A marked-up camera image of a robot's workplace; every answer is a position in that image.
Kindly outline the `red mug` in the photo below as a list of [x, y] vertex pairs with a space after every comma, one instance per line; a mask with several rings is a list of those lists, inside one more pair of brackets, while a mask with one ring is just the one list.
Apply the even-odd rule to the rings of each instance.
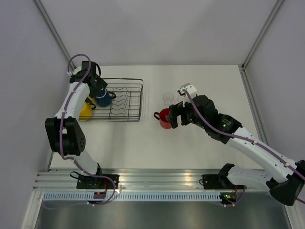
[[171, 129], [172, 125], [167, 120], [167, 116], [170, 114], [169, 108], [164, 108], [160, 112], [154, 112], [153, 116], [159, 121], [160, 126], [164, 129]]

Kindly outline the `blue mug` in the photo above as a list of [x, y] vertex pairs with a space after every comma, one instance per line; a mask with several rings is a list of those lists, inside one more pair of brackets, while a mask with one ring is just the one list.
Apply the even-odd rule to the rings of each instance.
[[112, 103], [112, 100], [116, 98], [116, 94], [115, 92], [109, 92], [107, 89], [103, 89], [98, 92], [95, 98], [98, 106], [107, 107]]

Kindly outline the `clear glass cup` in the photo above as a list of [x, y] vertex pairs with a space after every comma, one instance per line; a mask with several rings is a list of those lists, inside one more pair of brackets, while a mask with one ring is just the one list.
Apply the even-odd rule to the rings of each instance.
[[174, 95], [172, 93], [164, 93], [163, 94], [163, 106], [168, 108], [173, 104]]
[[180, 103], [180, 102], [182, 102], [182, 101], [183, 101], [183, 97], [182, 97], [182, 96], [178, 96], [178, 97], [177, 97], [177, 102]]

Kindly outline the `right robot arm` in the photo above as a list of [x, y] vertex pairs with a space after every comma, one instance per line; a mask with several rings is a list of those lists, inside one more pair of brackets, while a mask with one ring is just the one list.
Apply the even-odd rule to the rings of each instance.
[[238, 150], [263, 168], [259, 171], [227, 163], [215, 175], [219, 188], [253, 187], [269, 192], [287, 206], [298, 200], [305, 185], [304, 160], [296, 162], [276, 152], [255, 138], [239, 121], [219, 113], [205, 95], [170, 105], [167, 120], [172, 128], [178, 126], [177, 117], [181, 118], [182, 125], [194, 124], [204, 129], [213, 140]]

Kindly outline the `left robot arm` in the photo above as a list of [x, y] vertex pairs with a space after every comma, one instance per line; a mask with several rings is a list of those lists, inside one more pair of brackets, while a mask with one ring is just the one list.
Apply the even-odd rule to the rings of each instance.
[[86, 137], [79, 125], [79, 118], [86, 99], [96, 96], [106, 88], [107, 83], [101, 78], [99, 65], [90, 60], [83, 61], [78, 72], [68, 71], [68, 74], [70, 80], [66, 98], [56, 115], [45, 120], [50, 147], [80, 170], [78, 189], [106, 189], [110, 180], [86, 151]]

